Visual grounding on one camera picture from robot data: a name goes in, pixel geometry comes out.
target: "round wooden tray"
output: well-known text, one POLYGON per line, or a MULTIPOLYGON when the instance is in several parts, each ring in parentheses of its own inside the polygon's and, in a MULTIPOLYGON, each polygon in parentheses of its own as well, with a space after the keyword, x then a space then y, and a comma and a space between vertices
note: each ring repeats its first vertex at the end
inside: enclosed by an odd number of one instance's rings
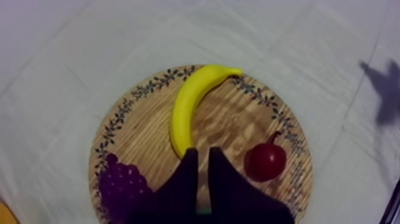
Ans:
MULTIPOLYGON (((179 164, 168 134, 170 114, 183 82, 201 66, 183 66, 159 72, 129 90, 107 114, 90 151, 89 185, 101 223, 107 221, 97 189, 105 157, 114 153, 125 164, 135 164, 148 185, 157 190, 179 164)), ((218 145, 244 177, 247 150, 265 142, 276 130, 276 144, 287 154, 279 178, 257 183, 258 189, 286 203, 296 222, 304 215, 311 191, 311 157, 300 124, 289 107, 268 87, 244 76, 227 79, 201 101, 193 118, 193 140, 199 150, 198 207, 210 207, 207 185, 208 149, 218 145)))

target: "purple grapes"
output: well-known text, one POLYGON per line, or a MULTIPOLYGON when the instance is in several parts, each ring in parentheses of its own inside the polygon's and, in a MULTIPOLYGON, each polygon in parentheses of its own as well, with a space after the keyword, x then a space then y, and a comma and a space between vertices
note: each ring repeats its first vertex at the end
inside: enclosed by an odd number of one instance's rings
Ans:
POLYGON ((123 222, 153 192, 135 165, 118 163, 114 154, 107 155, 107 164, 108 168, 99 176, 101 204, 112 221, 123 222))

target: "floral border pattern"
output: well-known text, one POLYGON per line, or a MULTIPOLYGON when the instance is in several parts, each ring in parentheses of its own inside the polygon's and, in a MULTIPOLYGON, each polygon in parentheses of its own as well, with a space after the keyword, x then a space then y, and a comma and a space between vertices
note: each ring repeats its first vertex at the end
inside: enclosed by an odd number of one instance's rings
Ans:
MULTIPOLYGON (((161 77, 155 76, 145 86, 137 86, 136 90, 131 91, 132 99, 123 98, 123 102, 118 105, 118 112, 114 114, 114 118, 110 119, 108 124, 104 126, 104 132, 102 134, 104 140, 99 144, 98 147, 94 149, 97 153, 97 158, 99 159, 99 163, 95 165, 95 174, 97 177, 107 168, 107 162, 105 159, 108 151, 106 148, 111 144, 115 144, 115 132, 123 128, 126 115, 132 111, 132 105, 138 100, 146 98, 156 89, 161 90, 165 86, 168 87, 169 84, 176 79, 182 79, 183 81, 186 81, 186 79, 195 70, 196 66, 184 67, 182 72, 180 72, 179 69, 167 69, 166 73, 164 73, 161 77)), ((284 135, 284 138, 288 139, 291 143, 292 153, 294 153, 296 157, 299 157, 305 152, 305 148, 302 146, 304 140, 299 140, 298 135, 291 132, 294 124, 291 122, 290 117, 286 117, 283 111, 278 110, 279 105, 274 101, 276 96, 263 95, 261 88, 258 88, 255 85, 247 84, 243 77, 236 77, 232 79, 230 83, 235 85, 239 90, 243 91, 244 94, 249 94, 251 96, 251 100, 258 101, 258 105, 271 107, 273 111, 271 119, 277 120, 280 124, 283 123, 280 131, 284 135)), ((300 207, 297 199, 303 194, 301 181, 304 175, 304 169, 302 168, 303 163, 303 161, 299 161, 292 166, 292 170, 290 171, 292 174, 292 180, 290 180, 290 183, 292 184, 293 189, 289 192, 289 195, 285 201, 292 211, 294 218, 296 218, 298 213, 302 212, 302 208, 300 207)), ((95 190, 95 197, 100 198, 101 195, 97 185, 93 187, 93 190, 95 190)), ((107 211, 105 211, 103 207, 98 206, 95 209, 101 214, 101 219, 109 219, 107 211)))

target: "yellow object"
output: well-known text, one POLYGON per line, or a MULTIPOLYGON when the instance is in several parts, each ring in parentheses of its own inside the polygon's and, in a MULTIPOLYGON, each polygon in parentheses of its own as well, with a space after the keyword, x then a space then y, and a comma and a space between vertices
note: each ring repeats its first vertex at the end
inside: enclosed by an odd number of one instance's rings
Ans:
POLYGON ((0 224, 17 224, 17 220, 13 214, 2 203, 0 203, 0 224))
POLYGON ((192 116, 200 100, 212 88, 231 75, 242 75, 241 69, 210 64, 192 73, 180 88, 172 111, 170 136, 175 152, 182 158, 192 148, 192 116))

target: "white tablecloth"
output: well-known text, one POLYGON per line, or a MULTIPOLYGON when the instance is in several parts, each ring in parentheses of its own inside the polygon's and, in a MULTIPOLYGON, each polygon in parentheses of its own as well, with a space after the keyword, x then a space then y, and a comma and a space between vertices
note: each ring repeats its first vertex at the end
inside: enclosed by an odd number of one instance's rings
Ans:
POLYGON ((89 150, 115 100, 169 67, 243 68, 308 140, 302 223, 377 223, 400 175, 400 121, 359 67, 400 63, 398 0, 1 0, 0 196, 21 223, 98 223, 89 150))

